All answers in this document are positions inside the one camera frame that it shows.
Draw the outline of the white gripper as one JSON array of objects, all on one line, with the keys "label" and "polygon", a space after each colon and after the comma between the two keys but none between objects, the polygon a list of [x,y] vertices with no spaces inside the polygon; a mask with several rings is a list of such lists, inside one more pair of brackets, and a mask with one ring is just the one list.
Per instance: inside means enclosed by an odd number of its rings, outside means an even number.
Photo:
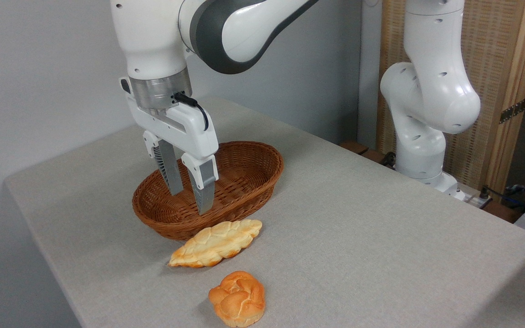
[{"label": "white gripper", "polygon": [[219,179],[213,155],[219,143],[210,114],[206,112],[205,120],[201,110],[183,103],[165,112],[150,114],[137,106],[129,79],[121,77],[119,80],[135,122],[146,130],[143,138],[148,154],[158,164],[171,195],[184,189],[175,146],[187,152],[181,159],[190,174],[198,212],[200,215],[206,213],[213,206],[215,181]]}]

